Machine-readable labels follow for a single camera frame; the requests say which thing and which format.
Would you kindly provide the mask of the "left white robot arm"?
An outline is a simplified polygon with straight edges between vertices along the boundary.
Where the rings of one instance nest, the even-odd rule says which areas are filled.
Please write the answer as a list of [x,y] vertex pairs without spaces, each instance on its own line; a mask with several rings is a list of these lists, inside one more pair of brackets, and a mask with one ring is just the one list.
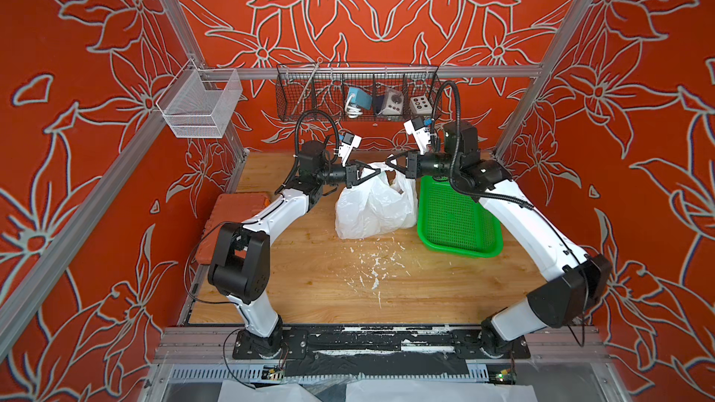
[[352,188],[381,173],[348,156],[346,151],[331,159],[325,143],[308,141],[297,148],[277,198],[246,221],[225,223],[218,231],[208,281],[238,309],[244,322],[238,340],[259,357],[273,358],[282,349],[283,322],[266,292],[272,244],[318,204],[325,186]]

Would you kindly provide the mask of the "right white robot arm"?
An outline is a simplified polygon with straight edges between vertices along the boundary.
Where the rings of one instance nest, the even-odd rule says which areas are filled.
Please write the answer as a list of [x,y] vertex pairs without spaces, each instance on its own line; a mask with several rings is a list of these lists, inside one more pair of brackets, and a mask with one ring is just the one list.
[[409,179],[444,179],[456,193],[482,205],[514,236],[546,281],[482,321],[477,344],[484,355],[502,357],[521,337],[566,327],[601,301],[612,263],[569,240],[528,200],[505,167],[482,158],[476,128],[450,123],[442,148],[436,145],[431,119],[415,117],[404,128],[417,147],[401,153],[405,166],[398,164],[396,154],[387,165]]

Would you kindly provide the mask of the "green perforated plastic basket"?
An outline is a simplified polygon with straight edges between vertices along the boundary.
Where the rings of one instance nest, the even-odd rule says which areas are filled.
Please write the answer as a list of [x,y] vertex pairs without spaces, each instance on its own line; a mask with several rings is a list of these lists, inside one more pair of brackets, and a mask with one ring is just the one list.
[[493,258],[503,251],[500,221],[472,198],[431,177],[420,180],[417,234],[429,251]]

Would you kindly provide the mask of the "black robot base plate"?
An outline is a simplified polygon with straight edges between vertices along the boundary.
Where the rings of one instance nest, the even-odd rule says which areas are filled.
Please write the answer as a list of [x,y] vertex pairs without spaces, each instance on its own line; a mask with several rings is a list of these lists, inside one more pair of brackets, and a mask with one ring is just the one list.
[[287,325],[272,340],[241,329],[230,341],[234,360],[273,360],[267,380],[458,379],[497,381],[495,365],[529,359],[523,337],[487,355],[480,327],[469,325]]

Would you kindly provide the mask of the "white lemon-print plastic bag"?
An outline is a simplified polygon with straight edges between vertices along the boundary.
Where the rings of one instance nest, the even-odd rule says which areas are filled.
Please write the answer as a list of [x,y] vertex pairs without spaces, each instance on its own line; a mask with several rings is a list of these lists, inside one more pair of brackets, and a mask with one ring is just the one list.
[[344,188],[335,205],[335,231],[341,239],[387,235],[415,227],[416,180],[384,162],[370,163],[380,173],[364,184]]

